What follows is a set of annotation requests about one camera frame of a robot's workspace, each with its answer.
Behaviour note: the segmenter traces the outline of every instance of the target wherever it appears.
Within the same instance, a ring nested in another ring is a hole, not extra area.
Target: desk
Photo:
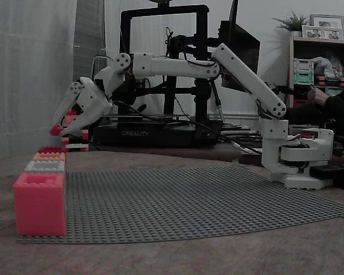
[[[344,274],[344,218],[258,233],[129,245],[16,243],[12,185],[32,156],[0,160],[0,274]],[[228,166],[229,162],[121,152],[67,156],[81,170]],[[250,167],[265,175],[265,170]],[[344,191],[318,194],[344,203]]]

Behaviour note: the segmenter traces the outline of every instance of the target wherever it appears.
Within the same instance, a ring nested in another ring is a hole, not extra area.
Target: white robotic arm
[[[262,164],[270,170],[272,179],[285,183],[286,187],[319,189],[327,185],[328,183],[310,177],[309,169],[311,166],[325,165],[331,159],[333,132],[320,129],[316,140],[296,139],[289,136],[288,121],[281,120],[287,112],[282,100],[226,45],[221,44],[212,53],[212,57],[214,61],[192,62],[155,57],[146,52],[135,53],[133,60],[128,54],[119,54],[111,66],[101,70],[95,77],[96,80],[103,82],[104,92],[86,77],[80,79],[81,83],[73,83],[70,86],[55,114],[51,133],[67,135],[96,122],[108,113],[112,107],[108,98],[125,81],[125,73],[132,73],[136,79],[155,75],[214,79],[219,76],[221,70],[224,70],[256,100],[259,113],[263,117],[260,119],[263,136]],[[58,124],[76,103],[83,113],[62,130]],[[305,144],[305,147],[293,147],[301,144]],[[280,164],[279,149],[282,147],[283,157],[287,161],[297,162],[301,159],[307,163],[306,168],[303,170]]]
[[[176,60],[166,57],[155,57],[151,53],[135,53],[132,61],[128,54],[121,53],[111,66],[101,70],[96,80],[104,85],[102,92],[92,80],[87,77],[80,79],[81,83],[73,83],[69,87],[64,101],[55,113],[53,125],[60,129],[61,120],[66,112],[78,104],[83,113],[70,125],[52,134],[61,136],[75,132],[85,126],[96,122],[102,115],[110,111],[112,104],[108,102],[113,91],[124,81],[126,72],[136,79],[147,76],[164,75],[193,78],[216,78],[221,73],[221,66],[232,77],[236,78],[259,103],[260,108],[274,118],[281,118],[286,113],[284,103],[253,73],[226,45],[221,44],[212,54],[214,61],[188,61]]]

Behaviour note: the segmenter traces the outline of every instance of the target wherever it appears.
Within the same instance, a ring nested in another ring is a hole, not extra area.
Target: picture frame
[[[311,14],[310,24],[316,27],[342,29],[344,40],[344,16],[342,15]]]
[[[302,36],[331,40],[344,40],[343,29],[335,27],[302,26]]]

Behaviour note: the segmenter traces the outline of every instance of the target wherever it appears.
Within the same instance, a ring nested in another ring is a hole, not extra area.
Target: stacked bricks
[[[76,120],[77,118],[76,111],[69,111],[65,115],[64,122],[62,123],[62,126],[67,127],[71,122]],[[81,134],[81,137],[83,138],[84,142],[79,143],[79,140],[75,137],[63,137],[62,144],[66,147],[67,152],[73,152],[73,151],[89,151],[89,143],[86,142],[86,140],[89,139],[89,131],[88,130],[81,130],[81,133],[79,133],[79,136]]]
[[[62,144],[66,147],[67,152],[73,151],[82,151],[87,152],[89,151],[89,143],[86,140],[89,139],[89,132],[88,130],[81,130],[81,137],[84,140],[83,143],[79,143],[80,139],[75,137],[63,137]]]
[[[65,147],[41,147],[15,182],[19,235],[66,235],[65,152]]]

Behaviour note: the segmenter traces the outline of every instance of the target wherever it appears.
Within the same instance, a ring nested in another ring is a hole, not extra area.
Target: lego baseplate
[[[238,166],[70,172],[67,236],[27,243],[135,243],[219,237],[344,216],[344,205]]]

